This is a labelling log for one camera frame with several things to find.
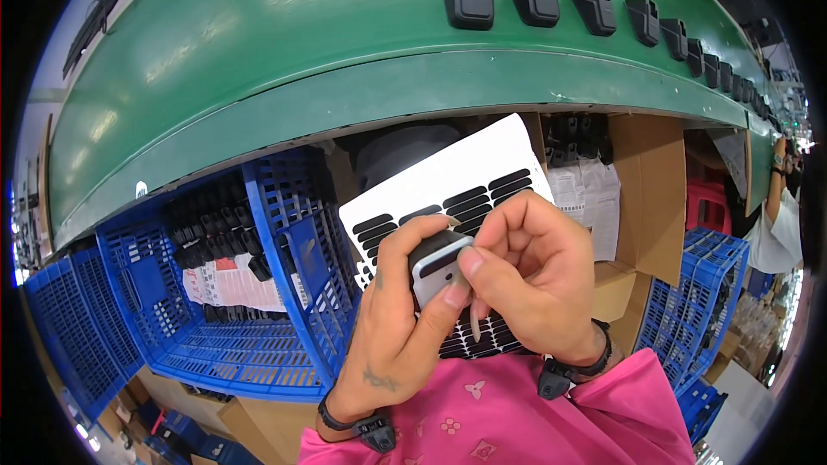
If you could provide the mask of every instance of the long fingernail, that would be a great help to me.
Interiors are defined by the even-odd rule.
[[[471,246],[464,247],[460,250],[459,255],[457,255],[457,262],[460,265],[462,274],[465,276],[473,276],[482,264],[482,261],[482,254]]]
[[[468,301],[469,287],[451,282],[448,284],[443,299],[454,309],[461,309]]]

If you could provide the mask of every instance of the white shirt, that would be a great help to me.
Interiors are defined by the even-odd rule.
[[[775,223],[761,205],[759,219],[744,240],[749,241],[749,265],[762,273],[788,273],[801,262],[798,203],[784,187]]]

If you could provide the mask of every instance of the pink shirt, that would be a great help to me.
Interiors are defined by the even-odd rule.
[[[695,463],[677,400],[651,349],[575,387],[571,398],[537,395],[539,356],[513,353],[440,361],[429,385],[390,410],[396,449],[360,440],[326,443],[305,429],[298,462]]]

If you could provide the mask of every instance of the hand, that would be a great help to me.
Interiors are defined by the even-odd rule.
[[[781,137],[779,140],[776,140],[773,151],[775,151],[779,157],[784,158],[787,155],[787,139]]]
[[[543,197],[524,191],[498,205],[458,260],[480,318],[490,305],[524,347],[562,363],[591,366],[600,358],[591,236]]]
[[[376,408],[405,402],[428,383],[442,342],[468,305],[470,285],[461,276],[446,285],[417,321],[408,253],[445,230],[448,220],[446,215],[413,218],[379,244],[376,277],[362,295],[350,350],[327,398],[336,420],[366,418]]]

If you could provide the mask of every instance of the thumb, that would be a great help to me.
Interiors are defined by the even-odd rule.
[[[517,307],[521,293],[531,287],[517,268],[485,248],[465,247],[457,262],[476,294],[504,318]]]
[[[470,285],[461,276],[443,287],[425,304],[402,353],[417,363],[436,362],[439,347],[457,323],[469,293]]]

